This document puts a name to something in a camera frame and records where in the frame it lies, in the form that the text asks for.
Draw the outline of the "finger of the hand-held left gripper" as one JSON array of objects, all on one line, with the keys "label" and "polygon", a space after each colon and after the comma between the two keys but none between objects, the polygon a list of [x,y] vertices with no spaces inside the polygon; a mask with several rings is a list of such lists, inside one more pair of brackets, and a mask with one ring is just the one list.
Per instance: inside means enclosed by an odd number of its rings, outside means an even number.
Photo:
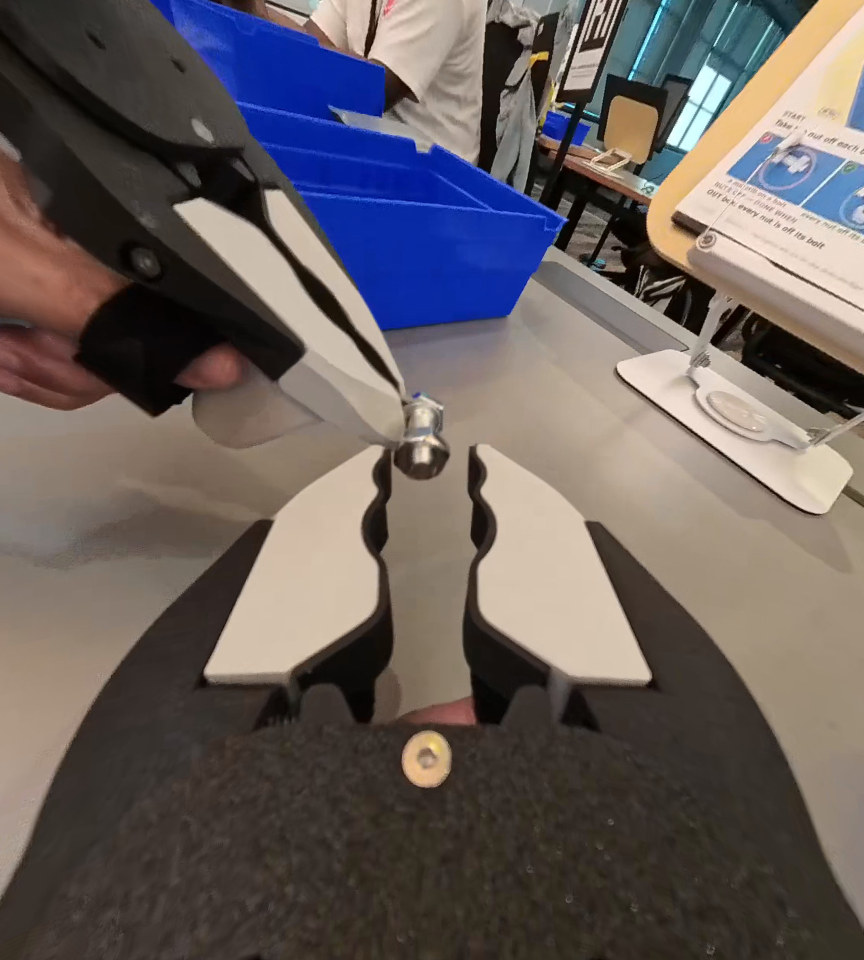
[{"label": "finger of the hand-held left gripper", "polygon": [[298,194],[286,186],[255,191],[255,225],[263,243],[255,293],[275,328],[255,365],[276,382],[317,376],[344,396],[404,398],[399,367],[362,294]]},{"label": "finger of the hand-held left gripper", "polygon": [[257,359],[226,393],[200,393],[193,403],[198,428],[234,449],[254,447],[313,421],[336,426],[372,445],[395,447],[405,432],[402,376],[387,346],[391,379],[377,372],[349,333],[306,292],[295,268],[258,226],[205,198],[174,211],[232,268],[246,287],[297,337],[300,355],[282,374],[259,378]]}]

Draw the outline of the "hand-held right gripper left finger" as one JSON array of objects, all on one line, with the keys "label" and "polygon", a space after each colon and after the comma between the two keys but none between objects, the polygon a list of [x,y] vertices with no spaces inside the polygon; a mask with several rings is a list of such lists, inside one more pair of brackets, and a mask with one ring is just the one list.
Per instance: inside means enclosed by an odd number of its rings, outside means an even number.
[{"label": "hand-held right gripper left finger", "polygon": [[391,492],[391,452],[371,446],[280,509],[203,668],[208,686],[280,688],[295,703],[331,685],[373,720],[394,647]]}]

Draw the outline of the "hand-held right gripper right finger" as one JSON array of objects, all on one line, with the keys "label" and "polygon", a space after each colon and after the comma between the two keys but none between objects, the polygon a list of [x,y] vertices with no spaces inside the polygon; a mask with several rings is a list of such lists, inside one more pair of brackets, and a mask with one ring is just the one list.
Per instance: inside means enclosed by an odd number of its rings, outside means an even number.
[{"label": "hand-held right gripper right finger", "polygon": [[498,725],[523,690],[553,721],[592,724],[591,691],[653,687],[653,670],[580,510],[497,448],[467,455],[474,555],[462,653],[481,725]]}]

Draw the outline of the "blue plastic bin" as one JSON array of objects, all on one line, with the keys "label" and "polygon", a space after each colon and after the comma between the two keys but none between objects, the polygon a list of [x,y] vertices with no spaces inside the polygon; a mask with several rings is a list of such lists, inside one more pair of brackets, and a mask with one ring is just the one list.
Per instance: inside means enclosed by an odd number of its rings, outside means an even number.
[{"label": "blue plastic bin", "polygon": [[381,67],[313,37],[209,1],[155,1],[240,105],[332,119],[333,111],[380,116]]},{"label": "blue plastic bin", "polygon": [[439,146],[251,103],[381,330],[511,314],[565,218]]},{"label": "blue plastic bin", "polygon": [[[575,127],[575,130],[573,131],[571,143],[576,147],[582,146],[585,143],[586,138],[592,129],[592,124],[586,122],[588,119],[590,118],[585,115],[582,115],[582,119],[580,120],[578,125]],[[570,122],[571,122],[570,113],[563,113],[563,112],[551,109],[546,113],[546,116],[541,128],[541,134],[543,137],[549,140],[561,141],[566,135],[566,132],[570,126]]]}]

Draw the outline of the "short thick steel bolt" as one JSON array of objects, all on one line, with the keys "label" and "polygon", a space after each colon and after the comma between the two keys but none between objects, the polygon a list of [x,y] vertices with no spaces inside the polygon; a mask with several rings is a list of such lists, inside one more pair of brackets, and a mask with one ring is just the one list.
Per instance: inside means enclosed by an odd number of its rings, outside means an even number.
[{"label": "short thick steel bolt", "polygon": [[[414,393],[404,406],[416,394],[430,395],[424,392]],[[392,453],[393,465],[407,478],[425,481],[439,476],[450,460],[450,445],[445,437],[445,427],[439,436],[409,440],[401,438]]]}]

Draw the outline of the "person's left hand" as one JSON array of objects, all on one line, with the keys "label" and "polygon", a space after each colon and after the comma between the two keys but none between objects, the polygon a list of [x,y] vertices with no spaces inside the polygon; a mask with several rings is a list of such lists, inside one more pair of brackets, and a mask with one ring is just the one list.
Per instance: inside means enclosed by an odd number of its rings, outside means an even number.
[{"label": "person's left hand", "polygon": [[129,286],[47,219],[0,147],[0,394],[56,411],[112,396],[76,355],[92,315]]}]

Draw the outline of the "hanging denim jacket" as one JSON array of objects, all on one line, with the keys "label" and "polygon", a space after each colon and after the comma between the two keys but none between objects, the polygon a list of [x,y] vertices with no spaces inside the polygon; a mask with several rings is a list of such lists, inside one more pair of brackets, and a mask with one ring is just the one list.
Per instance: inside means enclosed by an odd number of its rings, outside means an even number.
[{"label": "hanging denim jacket", "polygon": [[478,167],[527,194],[557,14],[519,2],[486,5]]}]

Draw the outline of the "white document stand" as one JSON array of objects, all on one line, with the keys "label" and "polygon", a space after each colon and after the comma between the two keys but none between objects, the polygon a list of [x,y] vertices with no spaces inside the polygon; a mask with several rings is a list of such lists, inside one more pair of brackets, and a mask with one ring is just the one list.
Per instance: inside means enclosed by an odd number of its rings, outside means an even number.
[{"label": "white document stand", "polygon": [[786,269],[754,238],[737,201],[723,209],[687,254],[693,274],[710,275],[715,294],[690,352],[664,350],[620,362],[618,377],[780,499],[826,514],[853,476],[833,440],[864,422],[858,414],[806,429],[712,366],[712,337],[729,299],[864,374],[864,295],[822,289],[818,273]]}]

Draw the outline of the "hanging marker sign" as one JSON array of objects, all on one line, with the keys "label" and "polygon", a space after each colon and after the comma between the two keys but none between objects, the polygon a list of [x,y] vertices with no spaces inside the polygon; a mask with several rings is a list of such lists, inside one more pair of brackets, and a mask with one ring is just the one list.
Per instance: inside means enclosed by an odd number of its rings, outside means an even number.
[{"label": "hanging marker sign", "polygon": [[592,98],[627,7],[627,1],[584,3],[558,78],[557,103],[586,103]]}]

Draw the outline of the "printed instruction sheet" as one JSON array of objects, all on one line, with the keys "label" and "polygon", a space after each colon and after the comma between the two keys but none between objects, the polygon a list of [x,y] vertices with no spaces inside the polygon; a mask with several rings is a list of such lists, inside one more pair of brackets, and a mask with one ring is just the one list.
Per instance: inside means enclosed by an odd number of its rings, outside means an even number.
[{"label": "printed instruction sheet", "polygon": [[864,311],[864,3],[676,213]]}]

